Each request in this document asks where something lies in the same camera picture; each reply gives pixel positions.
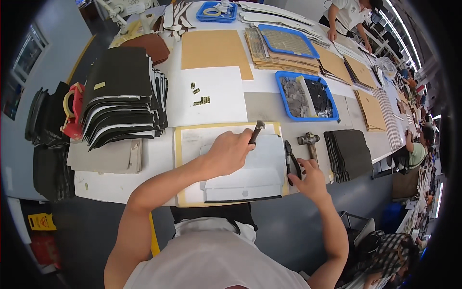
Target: blue tray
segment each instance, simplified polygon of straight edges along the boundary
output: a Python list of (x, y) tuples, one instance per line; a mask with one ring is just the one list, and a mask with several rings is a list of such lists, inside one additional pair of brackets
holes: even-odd
[[(305, 79), (316, 80), (324, 84), (326, 86), (326, 94), (327, 98), (330, 99), (332, 103), (332, 117), (294, 117), (289, 110), (289, 105), (287, 104), (286, 94), (284, 93), (284, 89), (282, 88), (281, 82), (279, 81), (279, 77), (305, 77)], [(337, 110), (337, 106), (335, 105), (334, 99), (332, 98), (332, 94), (330, 93), (329, 86), (327, 85), (326, 81), (319, 76), (297, 73), (297, 72), (290, 72), (290, 71), (278, 71), (276, 72), (276, 83), (278, 84), (279, 90), (281, 91), (282, 101), (284, 102), (284, 106), (286, 108), (287, 115), (296, 122), (327, 122), (327, 121), (338, 121), (339, 120), (339, 112)]]
[(266, 38), (266, 36), (264, 35), (264, 33), (262, 33), (263, 38), (265, 39), (268, 48), (269, 48), (272, 52), (287, 53), (287, 54), (293, 54), (293, 55), (298, 55), (298, 56), (303, 56), (303, 57), (308, 57), (308, 58), (316, 58), (316, 59), (319, 59), (319, 53), (318, 53), (318, 52), (316, 51), (316, 49), (314, 48), (313, 44), (311, 44), (311, 41), (306, 37), (305, 34), (303, 34), (302, 32), (300, 32), (300, 31), (298, 31), (298, 30), (288, 29), (288, 28), (283, 28), (283, 27), (278, 27), (278, 26), (272, 26), (272, 25), (266, 25), (266, 24), (260, 24), (260, 25), (258, 25), (258, 29), (260, 29), (260, 31), (261, 31), (261, 30), (265, 30), (265, 29), (269, 29), (269, 30), (276, 30), (276, 31), (287, 32), (287, 33), (291, 33), (291, 34), (298, 35), (298, 36), (300, 36), (300, 37), (303, 39), (303, 41), (305, 41), (306, 45), (307, 45), (308, 48), (311, 50), (311, 52), (313, 53), (313, 55), (309, 55), (309, 54), (305, 54), (305, 53), (302, 53), (302, 54), (295, 54), (293, 51), (284, 50), (284, 49), (276, 49), (276, 48), (274, 48), (273, 46), (271, 46), (271, 45), (269, 44), (268, 38)]
[(234, 20), (236, 20), (237, 17), (237, 4), (230, 3), (232, 7), (228, 8), (228, 11), (231, 12), (231, 14), (225, 14), (224, 17), (221, 16), (207, 16), (204, 15), (204, 10), (208, 8), (212, 8), (213, 6), (219, 4), (221, 2), (217, 1), (207, 1), (202, 6), (199, 8), (199, 10), (196, 13), (196, 19), (202, 22), (221, 22), (221, 23), (231, 23)]

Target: chair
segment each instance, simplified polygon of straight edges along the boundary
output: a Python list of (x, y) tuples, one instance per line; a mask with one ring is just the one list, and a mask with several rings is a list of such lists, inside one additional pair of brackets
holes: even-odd
[[(362, 241), (362, 239), (364, 239), (365, 236), (367, 236), (370, 232), (375, 231), (375, 220), (374, 220), (374, 218), (367, 219), (367, 218), (364, 218), (364, 217), (360, 217), (360, 216), (357, 216), (357, 215), (350, 214), (350, 213), (348, 213), (346, 211), (341, 211), (340, 212), (340, 218), (343, 218), (343, 216), (346, 216), (346, 218), (348, 220), (348, 228), (347, 229), (350, 229), (350, 230), (347, 230), (347, 231), (350, 231), (349, 235), (354, 235), (355, 236), (354, 240), (353, 240), (353, 244), (354, 244), (355, 247), (357, 247), (359, 245), (359, 243)], [(350, 217), (366, 221), (366, 224), (360, 230), (353, 229), (352, 226), (351, 226)]]

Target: hammer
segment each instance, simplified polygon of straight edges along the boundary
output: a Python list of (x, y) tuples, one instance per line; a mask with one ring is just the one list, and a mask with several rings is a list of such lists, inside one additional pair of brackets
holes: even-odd
[(319, 136), (314, 135), (312, 132), (307, 132), (306, 135), (299, 136), (297, 142), (299, 145), (308, 145), (308, 151), (311, 155), (311, 158), (317, 162), (317, 154), (315, 143), (319, 141)]

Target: brown leather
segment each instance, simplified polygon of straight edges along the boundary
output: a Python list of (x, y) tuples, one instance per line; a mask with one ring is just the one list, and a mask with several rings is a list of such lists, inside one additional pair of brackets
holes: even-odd
[(158, 34), (144, 34), (130, 39), (121, 44), (121, 46), (144, 47), (146, 53), (151, 57), (152, 64), (156, 65), (167, 60), (170, 51), (165, 41)]

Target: gray floor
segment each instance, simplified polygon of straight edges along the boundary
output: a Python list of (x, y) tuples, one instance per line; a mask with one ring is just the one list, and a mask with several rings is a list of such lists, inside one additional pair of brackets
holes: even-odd
[[(116, 33), (111, 24), (95, 25), (100, 31), (85, 52), (72, 83), (85, 82), (91, 63)], [(379, 224), (384, 206), (391, 201), (391, 176), (371, 180), (365, 175), (344, 184), (328, 185), (328, 191), (338, 211), (373, 217)], [(55, 239), (67, 283), (71, 288), (104, 288), (104, 266), (116, 241), (124, 205), (75, 197), (54, 204), (52, 209), (58, 228)], [(162, 249), (174, 233), (173, 217), (168, 207), (155, 209), (152, 216)], [(319, 213), (303, 195), (254, 202), (252, 216), (259, 227), (257, 246), (277, 262), (308, 274), (324, 262)]]

